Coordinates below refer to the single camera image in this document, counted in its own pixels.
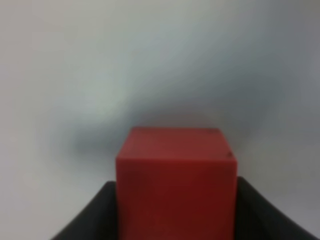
cube top face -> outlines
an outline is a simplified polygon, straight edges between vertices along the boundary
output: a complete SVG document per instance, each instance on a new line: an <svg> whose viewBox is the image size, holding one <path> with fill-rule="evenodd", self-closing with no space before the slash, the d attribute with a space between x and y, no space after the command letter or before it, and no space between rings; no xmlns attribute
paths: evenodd
<svg viewBox="0 0 320 240"><path fill-rule="evenodd" d="M117 160L236 161L216 128L135 127Z"/></svg>

red cube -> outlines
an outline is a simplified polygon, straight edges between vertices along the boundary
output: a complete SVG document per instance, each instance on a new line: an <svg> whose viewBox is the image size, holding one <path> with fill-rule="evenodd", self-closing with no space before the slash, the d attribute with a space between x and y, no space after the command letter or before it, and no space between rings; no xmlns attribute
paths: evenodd
<svg viewBox="0 0 320 240"><path fill-rule="evenodd" d="M119 240L232 240L236 190L218 129L136 127L116 158Z"/></svg>

black curved edge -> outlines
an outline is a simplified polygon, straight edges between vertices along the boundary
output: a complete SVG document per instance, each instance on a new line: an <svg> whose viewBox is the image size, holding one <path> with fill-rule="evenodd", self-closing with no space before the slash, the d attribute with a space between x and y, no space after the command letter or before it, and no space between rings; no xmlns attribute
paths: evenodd
<svg viewBox="0 0 320 240"><path fill-rule="evenodd" d="M117 224L116 183L110 181L52 240L117 240Z"/></svg>
<svg viewBox="0 0 320 240"><path fill-rule="evenodd" d="M116 183L112 181L52 240L117 239ZM242 177L237 179L234 239L319 240L282 214Z"/></svg>
<svg viewBox="0 0 320 240"><path fill-rule="evenodd" d="M243 177L237 180L235 240L319 240L290 220Z"/></svg>

light gray background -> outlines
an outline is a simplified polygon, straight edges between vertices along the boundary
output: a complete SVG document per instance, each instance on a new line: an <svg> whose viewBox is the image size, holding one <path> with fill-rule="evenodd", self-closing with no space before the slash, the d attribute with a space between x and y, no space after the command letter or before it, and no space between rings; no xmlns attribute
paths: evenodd
<svg viewBox="0 0 320 240"><path fill-rule="evenodd" d="M318 0L0 1L0 239L45 240L134 125L221 128L320 237Z"/></svg>

